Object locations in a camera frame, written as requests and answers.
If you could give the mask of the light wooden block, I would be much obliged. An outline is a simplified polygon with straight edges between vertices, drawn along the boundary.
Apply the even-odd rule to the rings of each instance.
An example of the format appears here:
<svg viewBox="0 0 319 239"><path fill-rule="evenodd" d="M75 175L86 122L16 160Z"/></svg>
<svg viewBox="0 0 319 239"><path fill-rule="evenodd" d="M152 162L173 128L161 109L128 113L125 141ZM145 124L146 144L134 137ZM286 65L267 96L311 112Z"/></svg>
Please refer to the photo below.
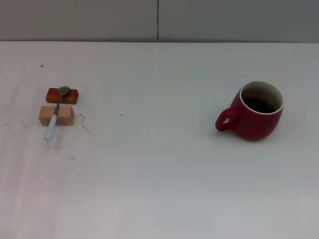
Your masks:
<svg viewBox="0 0 319 239"><path fill-rule="evenodd" d="M54 113L55 106L42 106L39 113L39 120L43 126L48 126ZM60 106L57 115L56 125L71 126L74 123L75 113L72 106Z"/></svg>

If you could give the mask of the spoon with light blue handle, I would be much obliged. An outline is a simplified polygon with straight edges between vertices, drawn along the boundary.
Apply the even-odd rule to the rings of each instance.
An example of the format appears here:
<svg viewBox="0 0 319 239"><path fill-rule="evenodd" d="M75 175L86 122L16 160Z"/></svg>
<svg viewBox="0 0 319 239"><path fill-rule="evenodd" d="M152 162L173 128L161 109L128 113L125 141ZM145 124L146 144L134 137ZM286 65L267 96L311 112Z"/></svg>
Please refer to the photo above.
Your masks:
<svg viewBox="0 0 319 239"><path fill-rule="evenodd" d="M55 130L55 125L56 125L56 121L57 121L57 115L58 115L58 111L59 111L59 106L61 104L62 98L64 95L66 95L68 92L70 91L70 88L68 86L63 86L58 88L57 93L58 93L58 103L55 107L54 113L50 119L50 122L48 124L47 130L45 132L44 135L44 139L45 140L50 140L53 136L54 130Z"/></svg>

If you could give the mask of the red ceramic coffee cup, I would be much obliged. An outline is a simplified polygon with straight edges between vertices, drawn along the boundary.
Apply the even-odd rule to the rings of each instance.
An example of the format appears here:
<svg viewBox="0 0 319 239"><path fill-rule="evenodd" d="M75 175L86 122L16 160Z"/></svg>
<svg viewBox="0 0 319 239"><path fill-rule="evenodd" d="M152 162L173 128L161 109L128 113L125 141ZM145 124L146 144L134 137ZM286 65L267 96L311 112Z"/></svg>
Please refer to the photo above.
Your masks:
<svg viewBox="0 0 319 239"><path fill-rule="evenodd" d="M281 92L270 83L253 81L240 88L216 120L218 131L233 130L248 140L261 140L276 128L284 108Z"/></svg>

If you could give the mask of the dark red wooden block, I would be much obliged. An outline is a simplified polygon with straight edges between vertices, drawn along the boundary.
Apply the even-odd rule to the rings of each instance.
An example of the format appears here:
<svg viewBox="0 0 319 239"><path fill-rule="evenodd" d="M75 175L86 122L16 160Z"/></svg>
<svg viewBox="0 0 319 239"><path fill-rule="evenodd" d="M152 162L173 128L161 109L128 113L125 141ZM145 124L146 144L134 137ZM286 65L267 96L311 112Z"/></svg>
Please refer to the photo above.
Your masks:
<svg viewBox="0 0 319 239"><path fill-rule="evenodd" d="M59 102L59 95L58 95L58 89L57 88L49 88L47 95L46 95L46 101L48 103L58 103ZM75 105L78 99L78 90L77 89L71 89L66 95L62 97L62 104L70 104Z"/></svg>

